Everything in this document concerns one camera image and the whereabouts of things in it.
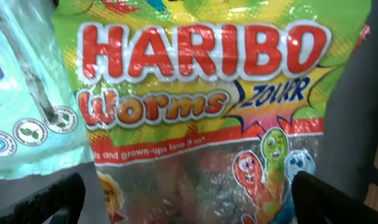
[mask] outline round icon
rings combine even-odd
[[[73,110],[66,106],[57,106],[54,111],[57,115],[57,121],[47,125],[50,130],[60,134],[67,134],[77,127],[78,116]]]
[[[0,157],[11,156],[17,151],[15,140],[8,133],[0,131]]]
[[[19,120],[13,127],[14,137],[26,146],[39,146],[47,138],[45,126],[33,118]]]

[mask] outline cartoon face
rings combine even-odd
[[[233,163],[233,172],[239,184],[250,187],[261,181],[262,167],[257,156],[250,151],[241,152]]]
[[[290,182],[299,171],[314,173],[315,164],[311,155],[304,150],[295,150],[290,152],[285,161],[286,176]]]
[[[262,153],[269,161],[283,161],[288,152],[288,140],[280,128],[270,129],[262,139]]]

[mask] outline light blue package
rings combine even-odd
[[[23,2],[0,2],[0,179],[93,160],[50,23],[50,1]],[[21,14],[21,4],[31,13]]]

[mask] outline plastic packaging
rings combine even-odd
[[[50,18],[50,1],[0,1],[0,179],[93,159]]]
[[[291,223],[365,0],[62,0],[112,223]]]

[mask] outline gray surface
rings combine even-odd
[[[365,167],[357,164],[372,159],[367,149],[374,147],[378,133],[373,123],[378,118],[374,112],[378,107],[378,0],[373,1],[368,24],[371,35],[350,59],[328,104],[324,150],[318,153],[322,162],[316,171],[316,176],[358,199],[364,193],[354,186],[364,184],[367,177],[359,178]],[[109,223],[93,164],[44,177],[0,180],[0,209],[72,172],[80,173],[87,188],[79,224]]]

